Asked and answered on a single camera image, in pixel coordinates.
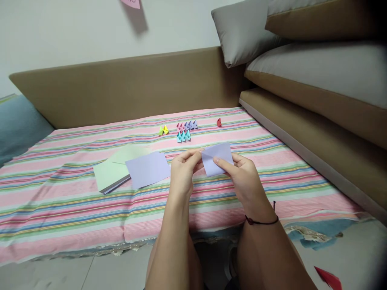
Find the striped bedsheet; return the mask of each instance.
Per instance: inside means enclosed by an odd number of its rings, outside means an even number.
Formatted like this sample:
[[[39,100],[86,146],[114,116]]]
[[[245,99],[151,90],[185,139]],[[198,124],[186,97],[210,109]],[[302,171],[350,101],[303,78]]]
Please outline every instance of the striped bedsheet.
[[[216,120],[222,119],[222,126]],[[197,120],[191,141],[176,142],[176,124]],[[168,135],[159,136],[167,125]],[[60,252],[133,243],[157,236],[169,179],[133,190],[131,180],[103,196],[93,166],[126,144],[163,152],[168,163],[188,148],[228,141],[254,161],[283,225],[369,215],[303,161],[243,108],[198,110],[55,130],[0,169],[0,265]],[[215,231],[244,221],[225,175],[194,175],[192,231]]]

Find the light green paper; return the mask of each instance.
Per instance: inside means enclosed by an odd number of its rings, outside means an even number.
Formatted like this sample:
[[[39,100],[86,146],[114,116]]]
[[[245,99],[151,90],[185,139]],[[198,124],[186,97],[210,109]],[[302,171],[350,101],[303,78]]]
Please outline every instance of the light green paper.
[[[152,151],[147,146],[128,144],[110,156],[107,161],[125,165],[125,161],[132,160],[150,153],[152,153]]]
[[[106,161],[94,166],[98,191],[105,189],[121,178],[127,176],[129,171],[125,161],[151,153],[148,147],[125,145]]]

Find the white wall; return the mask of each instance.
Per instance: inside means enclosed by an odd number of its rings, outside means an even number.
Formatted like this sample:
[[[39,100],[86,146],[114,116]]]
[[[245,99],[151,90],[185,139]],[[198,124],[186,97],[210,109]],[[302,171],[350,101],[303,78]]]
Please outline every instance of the white wall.
[[[0,0],[0,97],[15,72],[218,46],[211,10],[240,0]]]

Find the red string bracelet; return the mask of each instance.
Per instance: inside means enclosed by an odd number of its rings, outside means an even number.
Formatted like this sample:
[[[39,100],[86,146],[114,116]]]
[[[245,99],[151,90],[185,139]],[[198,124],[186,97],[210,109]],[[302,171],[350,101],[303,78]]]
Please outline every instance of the red string bracelet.
[[[277,217],[277,219],[276,219],[274,222],[271,222],[271,223],[261,223],[261,222],[256,222],[256,221],[254,221],[253,219],[247,217],[247,215],[245,215],[245,218],[246,218],[247,222],[249,223],[249,225],[251,225],[251,226],[252,226],[253,224],[266,224],[266,225],[271,225],[271,224],[275,224],[275,223],[279,220],[278,216],[277,216],[277,215],[275,215],[275,216]]]

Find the pillow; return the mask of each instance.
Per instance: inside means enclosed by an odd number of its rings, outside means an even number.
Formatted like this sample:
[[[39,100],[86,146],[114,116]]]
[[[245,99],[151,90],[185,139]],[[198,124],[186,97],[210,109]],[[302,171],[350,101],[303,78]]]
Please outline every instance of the pillow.
[[[0,124],[0,167],[54,130],[23,95],[0,99]]]
[[[376,36],[366,0],[273,0],[265,28],[300,41],[357,40]]]
[[[253,60],[245,76],[387,149],[383,45],[368,41],[289,44]]]
[[[246,0],[211,11],[228,68],[288,43],[265,30],[268,3],[269,0]]]

